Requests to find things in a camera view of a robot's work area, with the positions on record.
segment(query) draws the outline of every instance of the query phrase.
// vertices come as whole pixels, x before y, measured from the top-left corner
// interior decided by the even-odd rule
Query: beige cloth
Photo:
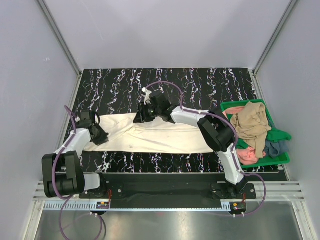
[[[266,106],[263,103],[248,102],[245,108],[230,119],[239,138],[255,149],[255,156],[263,158],[269,126]]]
[[[135,124],[136,113],[101,116],[100,126],[109,141],[100,146],[90,142],[85,151],[130,153],[198,154],[212,153],[197,127],[172,124],[157,117],[152,122]]]

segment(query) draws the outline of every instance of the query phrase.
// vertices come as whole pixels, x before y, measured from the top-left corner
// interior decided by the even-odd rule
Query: green basket
[[[263,103],[265,105],[265,110],[266,110],[266,115],[269,118],[271,122],[274,122],[272,120],[272,117],[270,116],[270,113],[267,109],[267,105],[265,101],[262,99],[255,99],[255,100],[245,100],[245,101],[227,101],[221,103],[220,107],[222,112],[226,109],[233,108],[233,107],[240,107],[240,106],[245,106],[247,105],[248,102],[252,103]],[[279,165],[279,164],[287,164],[290,162],[289,155],[285,152],[280,156],[277,156],[276,158],[272,158],[269,156],[266,156],[264,158],[260,158],[259,161],[256,164],[251,164],[251,165],[242,165],[241,167],[243,169],[248,169],[248,168],[253,168],[253,167],[261,167],[261,166],[270,166],[270,165]]]

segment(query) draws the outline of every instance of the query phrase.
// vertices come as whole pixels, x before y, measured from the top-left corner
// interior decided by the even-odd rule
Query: marble pattern
[[[246,68],[157,68],[86,69],[83,72],[73,111],[95,110],[101,116],[137,112],[142,88],[155,81],[168,81],[183,91],[185,107],[207,110],[222,102],[256,98]],[[178,91],[167,84],[154,86],[171,103],[179,102]],[[216,153],[164,154],[131,152],[83,152],[85,172],[102,173],[220,173],[223,166]],[[277,166],[249,169],[277,171]]]

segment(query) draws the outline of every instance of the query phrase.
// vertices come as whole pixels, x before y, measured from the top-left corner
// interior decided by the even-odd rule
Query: gray cloth
[[[272,121],[270,121],[269,118],[268,118],[268,122],[272,128],[276,128],[274,123]],[[265,152],[266,157],[271,157],[274,159],[274,158],[282,155],[285,152],[289,152],[289,148],[286,144],[286,141],[284,141],[284,140],[281,140],[278,142],[272,142],[272,141],[269,141],[266,139],[265,140],[265,148],[263,151]]]

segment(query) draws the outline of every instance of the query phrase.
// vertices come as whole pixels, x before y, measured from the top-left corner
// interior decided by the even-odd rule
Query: gray wall
[[[17,240],[76,75],[35,0],[2,2],[0,35],[0,238]]]
[[[45,0],[82,69],[253,68],[290,0]]]
[[[278,128],[292,134],[289,173],[320,236],[320,1],[300,1],[258,79]]]

